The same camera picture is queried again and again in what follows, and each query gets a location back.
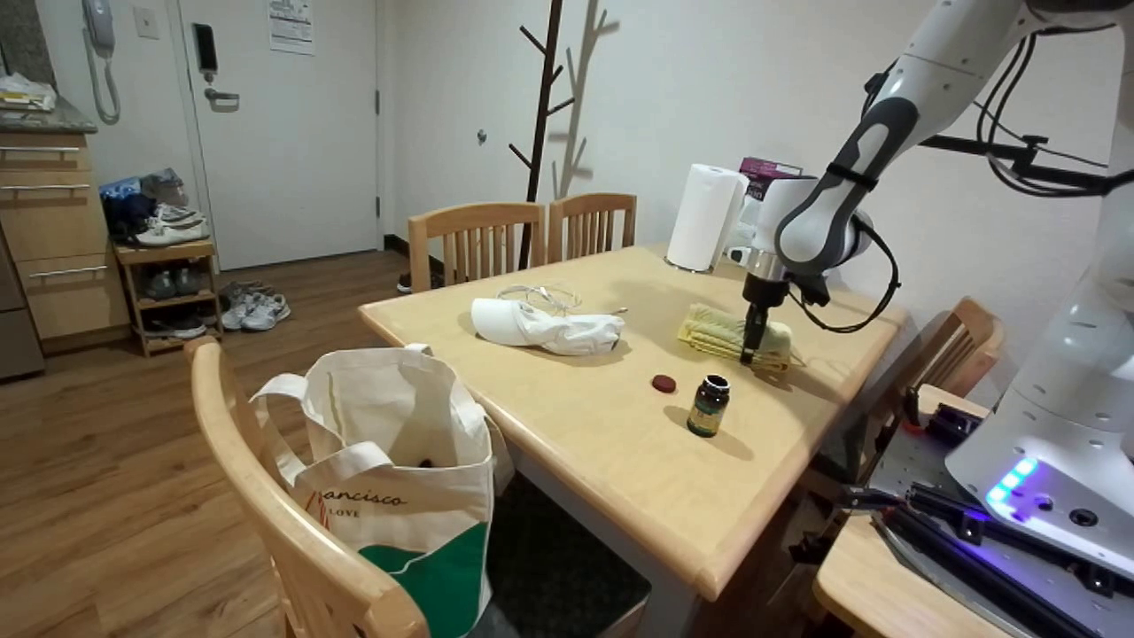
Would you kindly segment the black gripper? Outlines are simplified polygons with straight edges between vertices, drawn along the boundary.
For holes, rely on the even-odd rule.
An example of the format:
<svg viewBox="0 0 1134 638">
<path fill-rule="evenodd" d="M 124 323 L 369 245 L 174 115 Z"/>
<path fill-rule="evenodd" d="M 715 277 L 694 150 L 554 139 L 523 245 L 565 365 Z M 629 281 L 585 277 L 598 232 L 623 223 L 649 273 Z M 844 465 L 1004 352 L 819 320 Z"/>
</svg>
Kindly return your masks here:
<svg viewBox="0 0 1134 638">
<path fill-rule="evenodd" d="M 756 354 L 762 354 L 771 340 L 771 307 L 775 307 L 788 297 L 788 281 L 762 281 L 756 273 L 746 277 L 746 300 L 759 316 L 746 316 L 746 332 L 741 332 L 741 356 L 750 365 Z"/>
</svg>

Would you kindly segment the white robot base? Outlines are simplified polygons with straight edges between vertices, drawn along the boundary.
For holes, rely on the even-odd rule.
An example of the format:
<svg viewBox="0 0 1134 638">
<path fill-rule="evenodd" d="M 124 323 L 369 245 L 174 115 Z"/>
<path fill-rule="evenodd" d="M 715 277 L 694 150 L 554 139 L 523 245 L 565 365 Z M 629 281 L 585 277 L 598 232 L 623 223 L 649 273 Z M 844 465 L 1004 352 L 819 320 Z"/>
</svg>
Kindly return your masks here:
<svg viewBox="0 0 1134 638">
<path fill-rule="evenodd" d="M 1134 577 L 1134 184 L 1103 199 L 1093 267 L 947 476 L 1013 533 Z"/>
</svg>

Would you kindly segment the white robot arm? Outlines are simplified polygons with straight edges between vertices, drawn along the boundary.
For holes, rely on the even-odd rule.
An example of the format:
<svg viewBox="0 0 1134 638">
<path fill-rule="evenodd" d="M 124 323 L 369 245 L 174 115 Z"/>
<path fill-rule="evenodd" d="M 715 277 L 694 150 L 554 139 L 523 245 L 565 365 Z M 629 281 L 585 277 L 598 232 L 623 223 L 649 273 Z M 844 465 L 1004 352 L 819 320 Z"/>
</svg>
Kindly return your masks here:
<svg viewBox="0 0 1134 638">
<path fill-rule="evenodd" d="M 741 361 L 771 332 L 771 310 L 802 290 L 827 305 L 827 273 L 875 231 L 859 204 L 912 146 L 934 146 L 989 86 L 1013 47 L 1061 30 L 1128 27 L 1132 0 L 935 0 L 903 52 L 872 79 L 859 124 L 802 199 L 771 204 L 746 261 Z"/>
</svg>

